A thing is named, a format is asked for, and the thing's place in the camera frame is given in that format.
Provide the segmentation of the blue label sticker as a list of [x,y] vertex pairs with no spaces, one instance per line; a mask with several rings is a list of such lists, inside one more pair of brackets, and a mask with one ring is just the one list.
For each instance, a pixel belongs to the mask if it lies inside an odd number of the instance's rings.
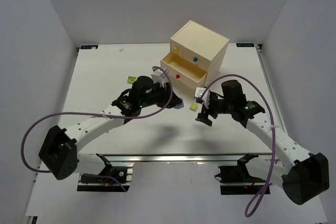
[[255,47],[253,43],[236,43],[237,47]]
[[98,48],[98,45],[81,45],[80,46],[81,50],[93,50],[97,48]]

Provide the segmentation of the purple lego brick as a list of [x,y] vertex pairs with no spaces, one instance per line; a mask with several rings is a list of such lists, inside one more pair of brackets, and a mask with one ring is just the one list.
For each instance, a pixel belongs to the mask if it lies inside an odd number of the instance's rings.
[[174,107],[175,109],[181,109],[184,108],[184,103],[180,103]]

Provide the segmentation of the blue knob drawer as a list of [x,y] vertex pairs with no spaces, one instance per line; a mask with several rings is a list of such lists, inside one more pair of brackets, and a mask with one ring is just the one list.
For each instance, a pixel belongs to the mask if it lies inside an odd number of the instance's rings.
[[188,48],[183,49],[182,57],[204,70],[208,70],[211,64],[209,59]]

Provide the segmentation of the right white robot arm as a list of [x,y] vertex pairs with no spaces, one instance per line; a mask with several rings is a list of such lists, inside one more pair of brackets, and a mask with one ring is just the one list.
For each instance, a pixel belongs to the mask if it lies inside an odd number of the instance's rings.
[[217,178],[222,183],[249,182],[259,178],[283,189],[297,205],[303,205],[329,189],[329,162],[322,153],[311,153],[276,128],[261,105],[246,99],[237,80],[225,81],[221,86],[222,95],[196,88],[196,101],[202,104],[196,120],[212,126],[212,119],[220,114],[229,114],[266,144],[280,160],[276,164],[274,158],[266,160],[257,154],[246,154],[231,171],[220,168]]

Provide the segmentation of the pale lime square lego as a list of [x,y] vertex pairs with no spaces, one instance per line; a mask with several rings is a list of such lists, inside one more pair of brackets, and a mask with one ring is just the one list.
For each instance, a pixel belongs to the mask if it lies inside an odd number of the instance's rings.
[[196,112],[198,109],[198,104],[196,102],[191,103],[190,110]]

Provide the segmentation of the left blue label sticker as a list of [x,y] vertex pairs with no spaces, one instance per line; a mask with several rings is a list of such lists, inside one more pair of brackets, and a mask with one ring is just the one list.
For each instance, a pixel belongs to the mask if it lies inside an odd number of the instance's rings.
[[81,50],[93,50],[97,48],[98,48],[98,45],[81,45],[80,46]]

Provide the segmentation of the right blue label sticker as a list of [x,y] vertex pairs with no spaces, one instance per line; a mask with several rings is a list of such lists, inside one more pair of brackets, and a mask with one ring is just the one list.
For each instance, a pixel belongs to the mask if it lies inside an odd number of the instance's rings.
[[237,47],[255,47],[253,43],[236,43]]

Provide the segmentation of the aluminium front rail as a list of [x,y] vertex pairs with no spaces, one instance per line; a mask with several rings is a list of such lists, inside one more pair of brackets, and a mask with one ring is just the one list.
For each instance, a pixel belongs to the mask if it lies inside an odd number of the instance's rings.
[[113,155],[103,154],[111,162],[224,162],[236,161],[246,154],[215,154],[215,155],[187,155],[187,154],[158,154],[158,155]]

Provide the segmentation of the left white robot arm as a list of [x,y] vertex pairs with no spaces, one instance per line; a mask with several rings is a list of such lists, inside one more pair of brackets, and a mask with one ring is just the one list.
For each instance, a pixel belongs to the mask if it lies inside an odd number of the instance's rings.
[[171,91],[171,87],[168,81],[155,82],[150,77],[138,77],[100,116],[63,129],[53,126],[46,135],[39,158],[57,180],[73,173],[109,179],[112,165],[102,154],[81,154],[80,151],[102,134],[140,116],[143,108],[152,105],[167,109],[181,107],[183,100]]

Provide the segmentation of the red knob drawer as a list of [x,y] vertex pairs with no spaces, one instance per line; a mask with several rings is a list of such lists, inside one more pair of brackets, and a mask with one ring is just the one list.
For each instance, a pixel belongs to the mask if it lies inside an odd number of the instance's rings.
[[188,88],[195,89],[205,84],[207,72],[173,52],[169,52],[161,59],[160,65],[161,68],[168,70],[172,79]]

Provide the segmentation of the yellow knob drawer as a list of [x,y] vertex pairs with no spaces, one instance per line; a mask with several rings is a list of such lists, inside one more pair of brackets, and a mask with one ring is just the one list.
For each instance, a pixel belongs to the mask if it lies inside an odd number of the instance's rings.
[[183,55],[183,46],[176,42],[174,39],[170,39],[170,51],[177,54],[178,56]]

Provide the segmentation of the cream drawer cabinet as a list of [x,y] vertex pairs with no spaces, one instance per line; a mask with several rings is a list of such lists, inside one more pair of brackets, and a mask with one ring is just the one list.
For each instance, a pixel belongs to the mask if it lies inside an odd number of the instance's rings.
[[206,28],[192,20],[188,21],[170,39],[179,42],[184,48],[188,48],[211,61],[207,72],[207,81],[210,81],[222,65],[229,39],[209,28]]

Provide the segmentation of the lime printed lego brick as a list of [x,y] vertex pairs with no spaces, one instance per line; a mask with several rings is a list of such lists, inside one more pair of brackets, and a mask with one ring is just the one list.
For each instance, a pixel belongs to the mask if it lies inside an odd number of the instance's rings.
[[127,83],[133,84],[137,80],[137,77],[128,76]]

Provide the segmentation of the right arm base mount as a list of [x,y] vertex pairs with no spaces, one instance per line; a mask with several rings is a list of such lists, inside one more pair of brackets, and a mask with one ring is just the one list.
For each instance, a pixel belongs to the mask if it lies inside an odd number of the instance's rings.
[[265,184],[256,177],[240,175],[236,166],[219,166],[215,179],[220,184],[221,195],[255,195]]

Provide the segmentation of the aluminium right rail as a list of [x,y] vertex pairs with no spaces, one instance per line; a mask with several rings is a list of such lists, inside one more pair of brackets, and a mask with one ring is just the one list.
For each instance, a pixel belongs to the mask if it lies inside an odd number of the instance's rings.
[[283,121],[284,119],[283,119],[282,113],[281,113],[281,111],[279,109],[279,106],[278,106],[279,104],[278,104],[277,98],[275,96],[274,88],[273,88],[273,86],[271,84],[271,81],[270,81],[270,74],[268,73],[268,70],[267,70],[266,65],[265,65],[265,61],[264,61],[264,57],[263,57],[263,53],[262,53],[262,44],[255,44],[255,48],[256,48],[258,59],[259,59],[259,62],[260,62],[260,65],[261,65],[261,68],[262,68],[262,71],[263,71],[263,74],[264,74],[264,77],[265,77],[265,80],[266,80],[266,84],[267,84],[267,87],[268,87],[268,90],[269,90],[269,93],[270,93],[273,108],[274,108],[274,111],[275,111],[275,114],[276,114],[276,119],[277,119],[276,126],[280,129],[282,129],[286,134],[288,134],[288,131],[286,129],[286,125]]

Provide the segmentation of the aluminium rail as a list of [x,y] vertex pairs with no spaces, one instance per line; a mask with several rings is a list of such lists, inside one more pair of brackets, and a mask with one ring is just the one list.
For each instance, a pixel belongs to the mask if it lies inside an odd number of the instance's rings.
[[111,162],[224,162],[236,161],[246,154],[215,154],[215,155],[187,155],[187,154],[158,154],[158,155],[113,155],[103,154]]
[[278,106],[279,104],[278,104],[277,98],[275,96],[274,88],[273,88],[273,86],[271,84],[271,81],[270,81],[270,74],[268,73],[268,70],[267,70],[266,65],[265,65],[265,61],[264,61],[264,57],[263,57],[263,53],[262,53],[262,44],[255,44],[255,48],[256,48],[258,59],[259,59],[259,62],[260,62],[260,65],[261,65],[261,68],[262,68],[262,71],[263,71],[263,74],[264,74],[264,77],[265,77],[265,80],[266,80],[266,84],[267,84],[267,87],[268,87],[268,90],[269,90],[269,93],[270,93],[273,108],[274,108],[274,111],[275,111],[275,114],[276,114],[276,119],[277,119],[276,126],[280,129],[282,129],[286,134],[288,134],[288,131],[286,129],[286,125],[283,121],[284,119],[283,119],[282,113],[281,113],[281,111],[279,109],[279,106]]

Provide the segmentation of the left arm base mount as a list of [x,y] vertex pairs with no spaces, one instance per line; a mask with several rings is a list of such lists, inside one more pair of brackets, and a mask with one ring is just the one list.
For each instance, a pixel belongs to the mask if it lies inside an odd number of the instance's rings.
[[100,193],[126,193],[131,185],[133,163],[112,163],[106,175],[80,174],[77,191]]

